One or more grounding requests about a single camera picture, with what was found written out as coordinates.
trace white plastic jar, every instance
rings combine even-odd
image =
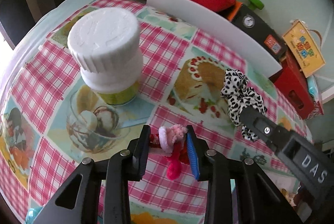
[[[84,82],[107,104],[125,104],[138,92],[143,67],[139,34],[134,14],[111,7],[83,16],[68,35],[68,48]]]

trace yellow label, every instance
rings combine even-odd
[[[127,102],[131,101],[137,94],[139,89],[139,82],[136,81],[132,86],[128,87],[127,89],[113,94],[102,94],[99,93],[101,98],[111,106],[120,106],[126,104]]]
[[[295,56],[305,77],[311,76],[326,64],[314,39],[300,20],[296,20],[293,23],[283,38]]]

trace leopard print scrunchie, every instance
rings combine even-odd
[[[227,69],[225,72],[224,87],[220,96],[228,101],[228,115],[236,127],[241,125],[241,111],[252,106],[255,110],[265,115],[267,108],[263,104],[263,98],[252,87],[247,87],[248,78],[239,70]],[[241,134],[246,140],[255,142],[258,136],[245,125],[242,126]]]

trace green knob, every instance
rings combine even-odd
[[[259,9],[259,10],[261,10],[261,9],[263,9],[264,8],[264,4],[260,1],[260,0],[248,0],[249,2],[250,2],[250,4],[249,4],[249,8],[251,9],[251,10],[255,10],[255,9]]]

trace pink gingham pattern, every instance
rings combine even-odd
[[[141,23],[140,28],[140,49],[144,60],[140,93],[159,101],[189,43],[148,23]]]
[[[57,29],[78,15],[87,7],[121,7],[134,14],[138,14],[145,5],[128,0],[97,0],[79,9],[62,22]],[[175,71],[180,67],[180,61],[192,44],[221,61],[224,65],[239,69],[247,74],[246,62],[235,52],[224,46],[214,37],[198,29],[189,43],[173,33],[142,22],[140,35],[140,48],[143,53],[143,75],[141,78],[140,93],[159,104],[168,85],[172,82]],[[50,32],[47,39],[55,32]],[[29,123],[35,125],[40,133],[44,133],[51,123],[54,108],[79,73],[79,67],[72,59],[68,50],[53,44],[52,40],[46,41],[37,55],[29,61],[17,76],[17,81],[12,88],[15,101],[21,107],[22,112]],[[278,93],[278,102],[272,99],[263,89],[252,82],[249,83],[263,96],[264,104],[268,108],[267,117],[277,122],[277,106],[295,118],[295,111],[291,104]],[[270,167],[284,172],[289,172],[267,148],[262,141],[246,141],[240,130],[233,137],[224,136],[210,125],[203,126],[200,120],[192,115],[181,115],[180,111],[172,110],[158,105],[152,119],[148,122],[153,132],[157,132],[161,125],[170,126],[175,123],[183,125],[191,124],[198,137],[205,139],[210,148],[214,148],[225,156],[231,152],[235,144],[244,147],[252,147],[256,151],[272,156]],[[304,124],[303,129],[296,131],[304,135],[308,129]],[[11,172],[6,160],[0,157],[0,187],[6,198],[18,214],[24,218],[28,209],[28,195],[41,205],[44,205],[61,183],[70,175],[76,167],[76,163],[69,160],[68,156],[53,147],[48,141],[48,136],[42,136],[37,146],[32,162],[28,181],[29,193],[21,186],[15,175]],[[161,210],[174,210],[179,213],[203,215],[205,213],[207,183],[194,180],[190,167],[183,164],[182,175],[175,181],[166,178],[168,162],[164,157],[150,155],[147,162],[146,174],[141,182],[129,183],[129,195],[131,199],[144,204],[158,206]],[[99,212],[103,208],[105,187],[101,187]]]
[[[218,41],[216,38],[205,33],[203,30],[197,30],[192,40],[192,44],[202,48],[205,52],[212,55],[213,57],[216,57],[225,66],[238,69],[245,73],[245,60],[233,52],[230,48],[226,47],[223,43]]]
[[[263,104],[267,108],[266,117],[273,122],[277,122],[277,103],[252,81],[249,81],[247,86],[254,88],[255,92],[262,96]]]
[[[79,67],[64,49],[46,41],[26,64],[12,88],[22,113],[44,133],[55,105],[73,83]]]
[[[2,155],[0,155],[0,188],[11,206],[24,219],[28,211],[28,192],[10,170]]]
[[[314,101],[314,109],[312,110],[312,112],[307,116],[307,120],[316,117],[316,116],[321,116],[324,114],[324,109],[320,101]]]
[[[218,132],[205,128],[165,106],[158,106],[150,122],[151,131],[157,132],[161,125],[192,125],[196,135],[214,148],[227,155],[233,140]],[[149,155],[146,173],[140,182],[129,183],[129,195],[145,204],[172,209],[180,213],[201,215],[205,213],[207,183],[194,180],[190,166],[182,166],[182,174],[175,181],[166,178],[168,161],[161,156]]]
[[[42,137],[28,182],[31,197],[39,204],[45,205],[75,168],[74,161],[66,160]]]
[[[97,0],[92,6],[97,8],[120,7],[131,11],[133,14],[136,14],[139,10],[145,7],[144,4],[130,0]]]
[[[295,117],[296,110],[291,103],[285,98],[285,96],[277,89],[277,105],[281,107],[285,113],[290,117]]]
[[[270,166],[273,169],[277,169],[277,170],[280,170],[280,171],[283,171],[283,172],[286,172],[286,173],[290,173],[290,170],[280,160],[278,160],[276,158],[272,158],[270,160]]]
[[[241,134],[241,128],[238,128],[238,130],[235,132],[234,138],[235,140],[246,144],[247,147],[253,147],[255,148],[255,150],[259,150],[261,152],[265,152],[266,154],[273,155],[273,151],[269,149],[262,140],[252,142],[244,139],[243,135]]]

